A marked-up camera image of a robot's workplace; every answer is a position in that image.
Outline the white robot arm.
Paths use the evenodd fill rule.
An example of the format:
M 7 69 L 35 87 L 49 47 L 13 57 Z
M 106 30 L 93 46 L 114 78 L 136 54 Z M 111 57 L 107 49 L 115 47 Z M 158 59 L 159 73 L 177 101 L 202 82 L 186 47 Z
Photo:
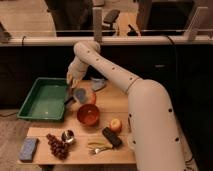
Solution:
M 77 42 L 74 54 L 68 84 L 78 84 L 92 66 L 127 94 L 138 171 L 186 171 L 174 110 L 164 86 L 105 59 L 95 41 Z

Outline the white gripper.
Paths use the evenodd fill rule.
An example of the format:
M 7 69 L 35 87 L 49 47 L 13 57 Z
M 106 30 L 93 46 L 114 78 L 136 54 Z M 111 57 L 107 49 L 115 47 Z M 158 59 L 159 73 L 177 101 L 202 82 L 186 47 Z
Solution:
M 69 67 L 66 74 L 67 84 L 71 84 L 71 88 L 76 88 L 80 81 L 85 76 L 88 69 L 88 65 L 82 62 L 80 59 L 74 59 Z

